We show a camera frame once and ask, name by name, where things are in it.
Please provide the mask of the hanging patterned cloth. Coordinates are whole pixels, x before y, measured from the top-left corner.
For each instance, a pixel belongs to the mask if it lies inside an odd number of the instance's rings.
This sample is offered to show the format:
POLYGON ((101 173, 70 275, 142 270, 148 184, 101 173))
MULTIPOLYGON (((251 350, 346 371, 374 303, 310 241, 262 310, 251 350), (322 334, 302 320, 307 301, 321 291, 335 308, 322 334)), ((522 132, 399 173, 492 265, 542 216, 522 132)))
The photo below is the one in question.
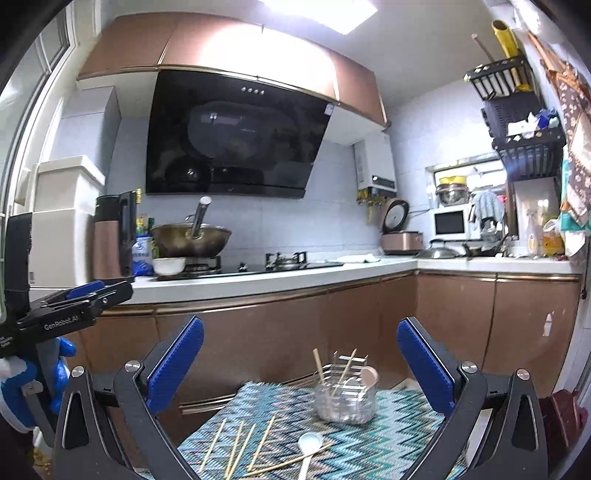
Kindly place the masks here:
POLYGON ((540 56, 559 100, 564 122, 566 158, 562 167, 560 233, 566 255, 573 257, 590 238, 590 87, 570 63, 527 34, 540 56))

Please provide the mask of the bamboo chopstick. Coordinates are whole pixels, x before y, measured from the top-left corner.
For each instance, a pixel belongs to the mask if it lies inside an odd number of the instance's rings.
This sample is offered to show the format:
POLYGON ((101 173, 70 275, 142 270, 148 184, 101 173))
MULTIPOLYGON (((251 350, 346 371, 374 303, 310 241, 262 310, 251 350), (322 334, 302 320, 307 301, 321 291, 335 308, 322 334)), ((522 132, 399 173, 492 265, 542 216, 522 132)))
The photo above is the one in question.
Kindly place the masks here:
POLYGON ((315 368, 317 369, 318 373, 318 386, 325 387, 324 366, 322 365, 321 356, 320 352, 318 352, 318 348, 312 349, 312 355, 314 356, 315 368))
POLYGON ((341 393, 342 390, 346 387, 346 381, 349 380, 349 369, 352 366, 353 359, 355 359, 357 351, 358 349, 353 348, 353 351, 349 353, 348 356, 346 356, 345 364, 339 363, 339 359, 341 358, 341 356, 339 356, 338 350, 335 350, 334 354, 332 355, 332 360, 334 360, 334 363, 332 363, 332 365, 335 367, 341 366, 341 375, 339 376, 338 380, 335 380, 334 385, 332 386, 332 398, 334 398, 335 395, 337 395, 338 393, 341 393))

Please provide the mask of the bamboo chopstick one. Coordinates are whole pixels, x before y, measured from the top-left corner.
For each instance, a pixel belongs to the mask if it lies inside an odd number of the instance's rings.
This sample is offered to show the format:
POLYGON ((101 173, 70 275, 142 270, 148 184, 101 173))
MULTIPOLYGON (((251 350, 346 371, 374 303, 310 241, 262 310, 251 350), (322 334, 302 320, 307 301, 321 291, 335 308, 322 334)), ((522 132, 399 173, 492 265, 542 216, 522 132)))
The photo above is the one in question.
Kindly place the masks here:
POLYGON ((219 436, 221 436, 221 433, 222 433, 222 431, 223 431, 223 429, 224 429, 224 426, 225 426, 225 424, 226 424, 226 421, 227 421, 227 419, 226 419, 226 418, 224 418, 224 419, 221 421, 221 424, 219 424, 219 426, 218 426, 218 429, 217 429, 217 431, 215 432, 215 434, 214 434, 214 437, 213 437, 213 438, 212 438, 212 440, 211 440, 211 445, 209 445, 209 447, 208 447, 208 449, 207 449, 207 451, 206 451, 206 453, 205 453, 205 455, 204 455, 204 459, 202 459, 202 461, 201 461, 201 463, 200 463, 200 466, 199 466, 199 469, 198 469, 198 472, 199 472, 199 473, 201 473, 201 472, 204 472, 204 469, 205 469, 206 463, 207 463, 207 461, 208 461, 209 457, 211 457, 211 453, 212 453, 212 451, 213 451, 213 449, 214 449, 214 447, 215 447, 215 444, 216 444, 216 442, 217 442, 217 440, 218 440, 219 436))

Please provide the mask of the white water heater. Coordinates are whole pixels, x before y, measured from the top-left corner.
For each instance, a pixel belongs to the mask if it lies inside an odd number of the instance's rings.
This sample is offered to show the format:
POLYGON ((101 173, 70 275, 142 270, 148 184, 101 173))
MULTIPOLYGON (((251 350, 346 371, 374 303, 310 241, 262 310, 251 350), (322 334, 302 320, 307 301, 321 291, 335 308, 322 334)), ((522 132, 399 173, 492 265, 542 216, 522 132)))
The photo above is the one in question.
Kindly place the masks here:
POLYGON ((398 193, 390 136, 370 134, 353 146, 358 189, 372 195, 394 197, 398 193))

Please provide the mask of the white microwave oven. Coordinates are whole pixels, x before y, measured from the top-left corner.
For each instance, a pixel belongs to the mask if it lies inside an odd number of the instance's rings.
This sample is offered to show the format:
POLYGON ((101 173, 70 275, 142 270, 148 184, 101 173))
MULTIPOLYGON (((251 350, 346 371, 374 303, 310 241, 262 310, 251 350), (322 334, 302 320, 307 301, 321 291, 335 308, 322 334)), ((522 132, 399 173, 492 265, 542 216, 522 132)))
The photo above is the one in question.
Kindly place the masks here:
POLYGON ((467 240, 471 238, 470 204, 440 207, 431 211, 433 233, 437 239, 467 240))

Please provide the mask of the brown electric kettle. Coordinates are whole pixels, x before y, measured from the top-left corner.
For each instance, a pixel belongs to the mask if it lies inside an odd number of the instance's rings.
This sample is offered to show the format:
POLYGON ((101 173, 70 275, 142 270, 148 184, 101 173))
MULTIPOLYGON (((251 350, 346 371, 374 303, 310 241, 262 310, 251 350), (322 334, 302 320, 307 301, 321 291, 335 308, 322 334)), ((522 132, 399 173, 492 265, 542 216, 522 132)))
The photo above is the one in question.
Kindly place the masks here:
POLYGON ((132 279, 132 247, 136 241, 135 191, 96 199, 93 222, 95 280, 132 279))

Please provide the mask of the bamboo chopstick three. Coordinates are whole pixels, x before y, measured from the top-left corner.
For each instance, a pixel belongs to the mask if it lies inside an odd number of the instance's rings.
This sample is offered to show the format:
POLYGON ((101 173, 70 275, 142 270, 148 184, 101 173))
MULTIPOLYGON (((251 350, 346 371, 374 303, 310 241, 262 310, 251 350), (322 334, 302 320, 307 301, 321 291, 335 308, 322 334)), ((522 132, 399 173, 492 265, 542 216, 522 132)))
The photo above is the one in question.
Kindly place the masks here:
POLYGON ((235 462, 233 462, 226 479, 230 480, 233 474, 235 474, 235 470, 238 467, 240 460, 242 460, 242 456, 245 454, 246 447, 249 445, 250 438, 252 437, 252 434, 255 430, 256 424, 252 424, 249 429, 249 433, 246 434, 245 440, 242 443, 242 447, 239 449, 238 454, 235 455, 235 462))

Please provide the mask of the bamboo chopstick five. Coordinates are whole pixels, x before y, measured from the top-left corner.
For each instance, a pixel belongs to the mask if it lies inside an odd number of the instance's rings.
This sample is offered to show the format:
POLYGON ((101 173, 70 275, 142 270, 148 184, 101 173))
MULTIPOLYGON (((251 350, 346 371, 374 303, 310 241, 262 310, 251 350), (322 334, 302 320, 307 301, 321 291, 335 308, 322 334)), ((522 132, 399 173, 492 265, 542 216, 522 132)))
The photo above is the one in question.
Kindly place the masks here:
POLYGON ((290 465, 294 465, 294 464, 303 462, 304 459, 308 459, 308 458, 314 457, 315 455, 318 455, 318 454, 320 454, 322 452, 325 452, 326 450, 329 450, 331 448, 332 448, 332 445, 331 444, 325 445, 325 446, 322 446, 317 451, 312 452, 312 453, 310 453, 308 455, 300 455, 300 456, 291 458, 290 460, 283 461, 283 462, 281 462, 279 464, 276 464, 276 465, 271 465, 271 466, 266 466, 266 467, 263 467, 263 468, 256 469, 255 471, 252 471, 252 472, 249 472, 249 473, 244 474, 243 477, 248 478, 248 477, 253 477, 253 476, 261 475, 263 473, 280 470, 280 469, 283 469, 283 468, 285 468, 287 466, 290 466, 290 465))

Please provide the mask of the clear glass utensil holder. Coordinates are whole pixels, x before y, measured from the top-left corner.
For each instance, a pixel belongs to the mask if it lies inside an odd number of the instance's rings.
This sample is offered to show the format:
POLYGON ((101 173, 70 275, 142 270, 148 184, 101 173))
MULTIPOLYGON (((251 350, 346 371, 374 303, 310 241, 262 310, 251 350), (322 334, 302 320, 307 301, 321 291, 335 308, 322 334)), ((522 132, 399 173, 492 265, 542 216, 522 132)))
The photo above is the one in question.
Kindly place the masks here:
MULTIPOLYGON (((339 363, 346 363, 345 354, 339 353, 341 358, 339 363)), ((363 425, 370 422, 376 414, 376 392, 377 385, 369 390, 363 400, 359 402, 356 397, 362 390, 362 383, 360 380, 360 371, 363 366, 370 366, 368 357, 359 357, 356 353, 355 359, 351 368, 349 369, 349 380, 346 381, 346 387, 341 393, 331 397, 332 386, 335 380, 339 379, 341 375, 341 366, 335 367, 332 365, 334 360, 324 366, 325 373, 325 387, 315 386, 315 413, 325 422, 339 423, 346 425, 363 425)))

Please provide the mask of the pink rice cooker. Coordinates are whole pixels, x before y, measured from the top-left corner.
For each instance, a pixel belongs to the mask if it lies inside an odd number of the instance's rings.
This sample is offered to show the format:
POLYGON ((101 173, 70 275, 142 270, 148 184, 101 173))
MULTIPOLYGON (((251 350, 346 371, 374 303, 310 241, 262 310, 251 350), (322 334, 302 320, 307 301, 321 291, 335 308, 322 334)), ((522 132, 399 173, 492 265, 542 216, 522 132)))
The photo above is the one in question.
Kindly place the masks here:
POLYGON ((386 255, 411 255, 424 247, 423 233, 408 230, 410 205, 401 199, 389 199, 380 222, 380 247, 386 255))

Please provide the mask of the bamboo chopstick four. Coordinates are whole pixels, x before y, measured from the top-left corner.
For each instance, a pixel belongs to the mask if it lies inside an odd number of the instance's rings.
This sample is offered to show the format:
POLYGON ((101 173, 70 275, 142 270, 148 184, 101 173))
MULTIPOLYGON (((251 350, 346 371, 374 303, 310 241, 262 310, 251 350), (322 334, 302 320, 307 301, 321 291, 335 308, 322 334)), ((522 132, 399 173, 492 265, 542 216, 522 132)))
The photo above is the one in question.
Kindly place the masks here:
POLYGON ((259 445, 256 447, 256 451, 252 455, 252 461, 249 463, 249 472, 253 471, 254 466, 256 466, 256 460, 259 457, 260 451, 263 449, 263 445, 266 443, 266 439, 269 437, 270 430, 273 428, 274 420, 276 419, 276 414, 270 417, 270 421, 267 422, 266 430, 263 432, 263 436, 259 440, 259 445))

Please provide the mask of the white ceramic spoon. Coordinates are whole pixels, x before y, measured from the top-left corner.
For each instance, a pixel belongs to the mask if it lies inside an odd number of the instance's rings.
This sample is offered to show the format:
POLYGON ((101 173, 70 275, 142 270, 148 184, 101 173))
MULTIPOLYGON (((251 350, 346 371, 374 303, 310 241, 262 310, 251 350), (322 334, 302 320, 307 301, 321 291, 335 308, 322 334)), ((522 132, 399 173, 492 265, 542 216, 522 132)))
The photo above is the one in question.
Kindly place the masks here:
MULTIPOLYGON (((308 455, 312 452, 317 451, 322 447, 323 443, 324 438, 322 437, 322 434, 315 432, 304 433, 297 441, 297 445, 301 450, 301 455, 308 455)), ((304 459, 304 461, 301 462, 301 468, 298 472, 297 480, 307 479, 308 468, 311 465, 311 459, 312 457, 304 459)))

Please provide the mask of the pink ceramic spoon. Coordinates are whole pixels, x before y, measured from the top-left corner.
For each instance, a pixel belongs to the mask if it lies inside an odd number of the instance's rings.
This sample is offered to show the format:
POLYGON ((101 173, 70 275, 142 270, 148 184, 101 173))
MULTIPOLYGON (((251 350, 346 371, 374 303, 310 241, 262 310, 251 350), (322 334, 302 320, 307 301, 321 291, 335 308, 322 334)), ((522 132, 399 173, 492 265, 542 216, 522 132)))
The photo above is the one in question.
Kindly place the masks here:
POLYGON ((362 390, 358 394, 356 399, 361 402, 363 397, 369 392, 369 390, 377 385, 379 381, 379 373, 372 366, 363 366, 360 371, 360 380, 362 383, 362 390))

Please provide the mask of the bamboo chopstick two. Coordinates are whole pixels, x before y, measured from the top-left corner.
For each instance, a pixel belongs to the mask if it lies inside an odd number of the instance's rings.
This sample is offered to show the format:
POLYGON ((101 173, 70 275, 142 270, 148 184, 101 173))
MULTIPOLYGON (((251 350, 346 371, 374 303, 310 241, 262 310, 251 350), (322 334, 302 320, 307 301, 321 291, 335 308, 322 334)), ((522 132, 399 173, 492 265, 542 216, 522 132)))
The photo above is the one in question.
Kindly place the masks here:
POLYGON ((238 450, 238 443, 240 440, 240 436, 242 436, 243 426, 245 426, 245 421, 242 420, 242 421, 240 421, 240 424, 238 426, 238 430, 236 430, 236 433, 235 433, 235 440, 232 443, 231 451, 228 456, 228 464, 226 464, 226 467, 224 470, 224 475, 223 475, 224 479, 228 479, 228 475, 231 471, 233 462, 235 462, 235 453, 236 453, 236 450, 238 450))

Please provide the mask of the black range hood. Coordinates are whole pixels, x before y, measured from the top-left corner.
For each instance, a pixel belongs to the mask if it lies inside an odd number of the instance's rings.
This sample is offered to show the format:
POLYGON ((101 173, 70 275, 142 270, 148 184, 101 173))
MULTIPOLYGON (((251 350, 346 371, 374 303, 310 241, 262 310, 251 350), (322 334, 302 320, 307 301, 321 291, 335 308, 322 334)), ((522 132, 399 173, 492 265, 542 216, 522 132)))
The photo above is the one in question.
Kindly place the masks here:
POLYGON ((149 115, 145 189, 301 199, 334 110, 259 82, 162 70, 149 115))

